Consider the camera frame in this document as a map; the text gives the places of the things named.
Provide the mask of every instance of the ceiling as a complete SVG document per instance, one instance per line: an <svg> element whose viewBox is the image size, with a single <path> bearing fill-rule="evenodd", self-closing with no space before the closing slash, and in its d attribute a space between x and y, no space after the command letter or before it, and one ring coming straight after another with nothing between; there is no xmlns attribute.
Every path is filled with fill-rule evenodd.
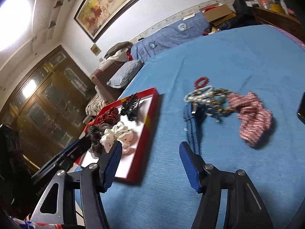
<svg viewBox="0 0 305 229"><path fill-rule="evenodd" d="M46 51L50 52L52 48L60 44L67 18L75 1L28 0L33 11L31 23L13 45L0 51L0 95L2 99L3 94L8 92L7 89L16 83L18 72L28 69L29 65L32 68L40 60L38 56L42 56L42 59L43 55L46 55Z"/></svg>

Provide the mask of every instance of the ceiling light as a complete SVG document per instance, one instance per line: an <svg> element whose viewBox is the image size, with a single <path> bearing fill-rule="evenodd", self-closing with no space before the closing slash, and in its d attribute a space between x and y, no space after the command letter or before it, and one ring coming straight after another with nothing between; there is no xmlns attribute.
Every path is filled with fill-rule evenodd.
<svg viewBox="0 0 305 229"><path fill-rule="evenodd" d="M27 0L6 0L0 7L0 51L14 44L27 29L31 20Z"/></svg>
<svg viewBox="0 0 305 229"><path fill-rule="evenodd" d="M35 81L31 80L22 90L22 94L24 95L25 98L28 98L34 92L36 87L37 87L37 85L36 85Z"/></svg>

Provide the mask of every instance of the red box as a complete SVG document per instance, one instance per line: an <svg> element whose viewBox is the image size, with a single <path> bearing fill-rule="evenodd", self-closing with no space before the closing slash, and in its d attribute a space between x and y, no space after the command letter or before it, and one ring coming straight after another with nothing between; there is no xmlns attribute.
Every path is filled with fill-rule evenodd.
<svg viewBox="0 0 305 229"><path fill-rule="evenodd" d="M146 148L147 140L150 134L150 128L152 125L153 117L157 109L158 103L158 92L156 88L146 89L144 91L137 93L137 98L140 99L139 104L139 121L130 122L136 123L135 127L130 127L132 130L139 133L137 134L137 141L131 146L133 152L131 154L122 155L120 164L118 166L118 170L116 173L116 178L127 180L129 182L135 183L138 178L138 174L140 171L143 154ZM98 114L93 124L97 124L97 119L101 115L103 115L106 111L113 107L117 107L119 110L122 106L122 103L128 97L122 98L118 101L115 101L105 107L102 108L101 112ZM128 123L127 116L121 116L121 120L125 123ZM86 152L79 165L82 167L87 166L90 163L97 162L98 159L93 159L89 152Z"/></svg>

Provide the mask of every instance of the blue gripper pad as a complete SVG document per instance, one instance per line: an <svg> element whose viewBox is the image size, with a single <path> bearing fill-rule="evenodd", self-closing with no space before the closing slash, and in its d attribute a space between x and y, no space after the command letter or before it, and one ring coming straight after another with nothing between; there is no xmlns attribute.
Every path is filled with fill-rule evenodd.
<svg viewBox="0 0 305 229"><path fill-rule="evenodd" d="M111 160L108 163L108 166L106 167L105 170L105 175L104 175L104 180L103 180L103 189L104 192L109 189L113 183L114 176L117 170L117 167L119 166L120 160L122 157L122 144L118 142L118 146L115 149L115 152L112 155Z"/></svg>
<svg viewBox="0 0 305 229"><path fill-rule="evenodd" d="M196 155L187 142L182 142L180 144L179 155L191 187L195 189L197 193L201 193L202 188L199 180L199 173L203 171L203 168L202 165L197 163Z"/></svg>

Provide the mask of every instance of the gray pillow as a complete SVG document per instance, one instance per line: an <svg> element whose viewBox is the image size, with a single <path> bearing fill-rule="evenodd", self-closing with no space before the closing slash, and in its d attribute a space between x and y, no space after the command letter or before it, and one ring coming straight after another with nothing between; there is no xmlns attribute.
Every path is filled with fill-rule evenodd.
<svg viewBox="0 0 305 229"><path fill-rule="evenodd" d="M115 89L127 86L142 67L143 61L141 60L126 62L107 82L107 85Z"/></svg>

